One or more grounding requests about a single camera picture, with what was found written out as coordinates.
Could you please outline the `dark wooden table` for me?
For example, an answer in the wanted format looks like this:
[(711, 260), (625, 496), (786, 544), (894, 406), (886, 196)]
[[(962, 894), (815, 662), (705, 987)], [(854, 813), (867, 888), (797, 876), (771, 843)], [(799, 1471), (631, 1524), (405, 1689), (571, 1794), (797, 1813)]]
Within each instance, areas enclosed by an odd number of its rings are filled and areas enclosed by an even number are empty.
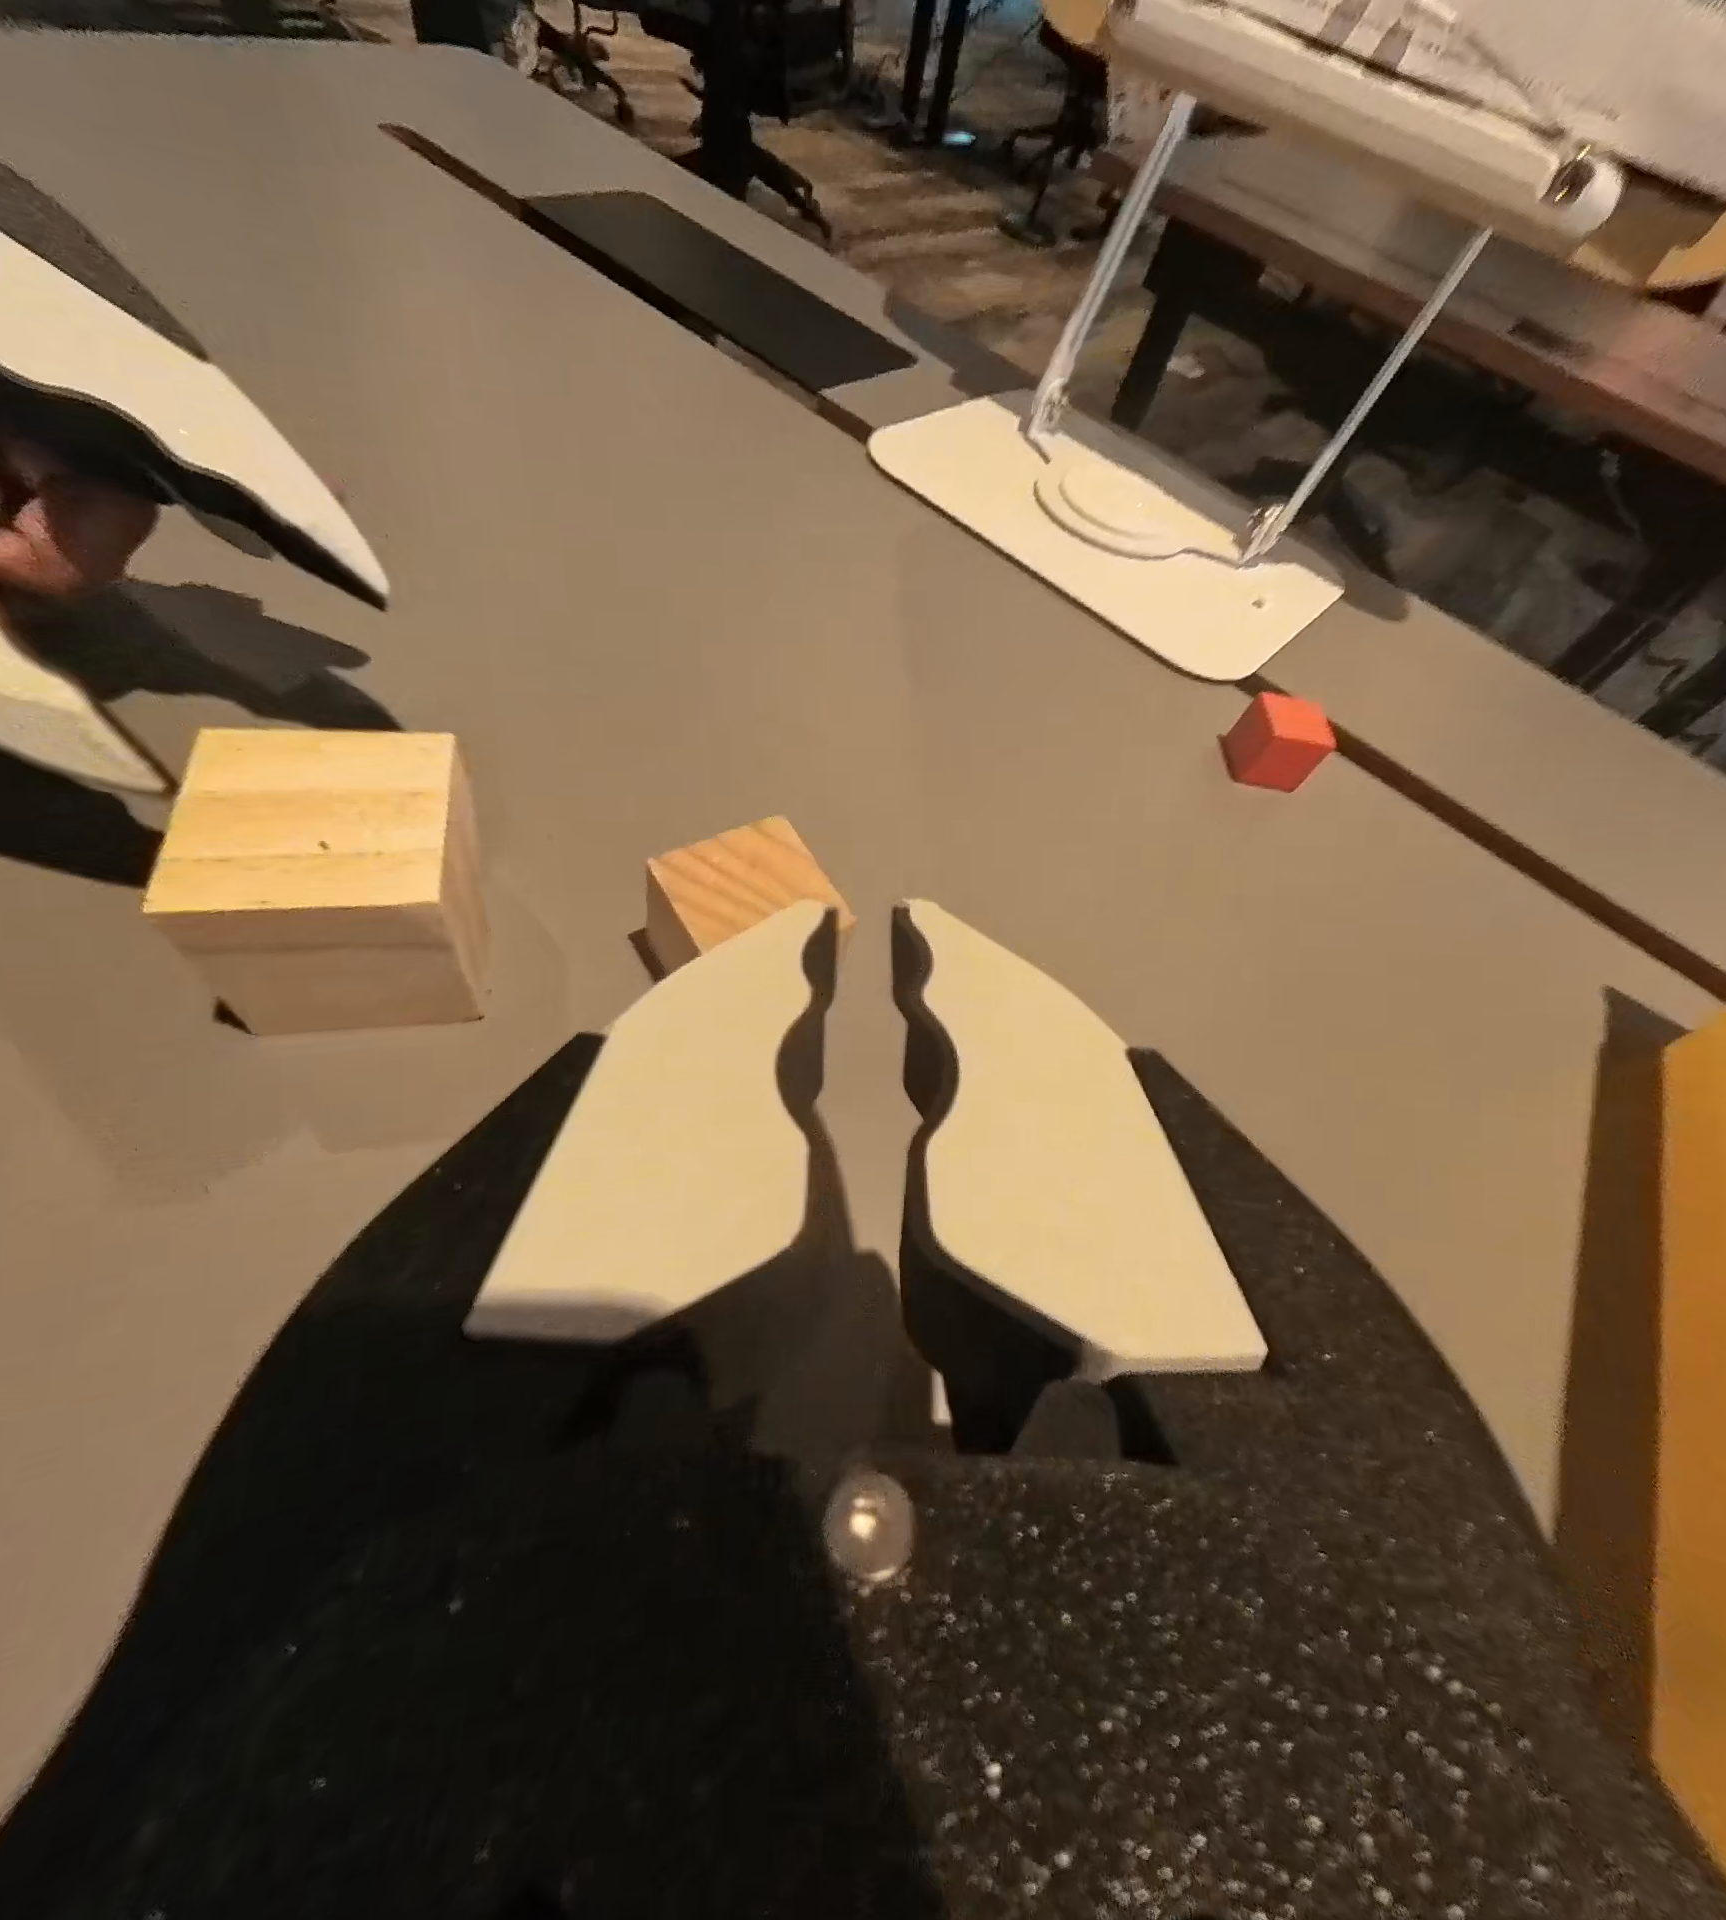
[[(1395, 329), (1423, 312), (1468, 236), (1429, 210), (1358, 232), (1216, 180), (1164, 184), (1152, 210)], [(1496, 241), (1426, 346), (1726, 489), (1726, 334), (1676, 306)]]

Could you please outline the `small wooden cube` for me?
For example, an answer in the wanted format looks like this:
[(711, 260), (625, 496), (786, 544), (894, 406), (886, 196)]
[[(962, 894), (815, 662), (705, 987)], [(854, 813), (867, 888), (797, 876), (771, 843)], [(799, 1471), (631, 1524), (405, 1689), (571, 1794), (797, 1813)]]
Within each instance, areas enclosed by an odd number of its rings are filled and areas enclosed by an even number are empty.
[(786, 818), (729, 829), (647, 861), (642, 948), (665, 978), (801, 903), (834, 912), (848, 941), (851, 904)]

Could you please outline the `large wooden cube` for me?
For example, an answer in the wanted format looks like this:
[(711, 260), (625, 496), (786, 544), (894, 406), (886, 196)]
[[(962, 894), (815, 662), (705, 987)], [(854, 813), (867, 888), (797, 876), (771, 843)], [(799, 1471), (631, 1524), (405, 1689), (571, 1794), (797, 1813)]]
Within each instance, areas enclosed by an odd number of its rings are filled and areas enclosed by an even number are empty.
[(200, 733), (141, 910), (259, 1038), (489, 1012), (483, 847), (453, 733)]

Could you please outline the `small red cube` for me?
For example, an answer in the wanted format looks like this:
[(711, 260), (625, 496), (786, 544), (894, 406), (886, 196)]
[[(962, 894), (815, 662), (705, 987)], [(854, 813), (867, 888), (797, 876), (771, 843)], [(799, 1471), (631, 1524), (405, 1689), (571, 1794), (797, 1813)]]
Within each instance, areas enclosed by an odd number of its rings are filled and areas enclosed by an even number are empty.
[(1323, 707), (1267, 688), (1250, 699), (1219, 747), (1232, 782), (1292, 795), (1338, 751), (1338, 738)]

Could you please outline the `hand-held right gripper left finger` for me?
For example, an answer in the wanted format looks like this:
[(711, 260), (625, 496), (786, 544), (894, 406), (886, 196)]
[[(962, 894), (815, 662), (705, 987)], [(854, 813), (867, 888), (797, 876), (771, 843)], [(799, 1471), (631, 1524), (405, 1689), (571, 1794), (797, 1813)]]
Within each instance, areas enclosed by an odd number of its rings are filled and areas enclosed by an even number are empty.
[(821, 1112), (840, 960), (794, 903), (654, 984), (594, 1065), (467, 1311), (467, 1337), (625, 1342), (843, 1255)]

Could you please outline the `black flat panel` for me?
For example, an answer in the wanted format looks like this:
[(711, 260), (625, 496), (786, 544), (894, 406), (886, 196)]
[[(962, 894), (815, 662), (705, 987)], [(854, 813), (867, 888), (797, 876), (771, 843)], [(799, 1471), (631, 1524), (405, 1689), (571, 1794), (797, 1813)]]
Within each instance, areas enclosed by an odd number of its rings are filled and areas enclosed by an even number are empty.
[(911, 349), (687, 213), (636, 190), (524, 199), (524, 222), (673, 320), (810, 394), (916, 365)]

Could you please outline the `black office chair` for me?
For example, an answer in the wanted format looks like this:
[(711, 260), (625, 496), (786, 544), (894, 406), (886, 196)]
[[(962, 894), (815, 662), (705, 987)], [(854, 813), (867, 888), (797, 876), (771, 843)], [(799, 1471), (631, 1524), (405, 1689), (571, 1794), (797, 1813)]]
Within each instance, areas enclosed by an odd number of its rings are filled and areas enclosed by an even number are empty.
[(507, 64), (564, 98), (609, 104), (626, 132), (636, 129), (628, 88), (612, 72), (611, 47), (622, 16), (585, 3), (514, 3), (502, 33)]

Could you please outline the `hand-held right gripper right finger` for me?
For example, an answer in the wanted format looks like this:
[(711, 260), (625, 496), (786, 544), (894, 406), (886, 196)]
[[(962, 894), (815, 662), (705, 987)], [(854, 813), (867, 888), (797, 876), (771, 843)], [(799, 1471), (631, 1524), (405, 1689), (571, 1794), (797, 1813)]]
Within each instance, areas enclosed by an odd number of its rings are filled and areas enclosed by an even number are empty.
[(1045, 1395), (1262, 1372), (1268, 1342), (1117, 1028), (934, 900), (892, 917), (908, 1145), (899, 1291), (957, 1449)]

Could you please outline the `person's left hand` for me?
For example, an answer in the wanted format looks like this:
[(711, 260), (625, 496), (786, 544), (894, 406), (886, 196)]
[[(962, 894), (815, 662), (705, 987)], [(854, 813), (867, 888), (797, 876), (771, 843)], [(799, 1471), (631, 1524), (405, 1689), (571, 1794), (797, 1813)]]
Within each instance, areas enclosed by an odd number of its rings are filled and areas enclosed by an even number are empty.
[(72, 600), (122, 583), (158, 506), (103, 485), (30, 493), (0, 523), (0, 597)]

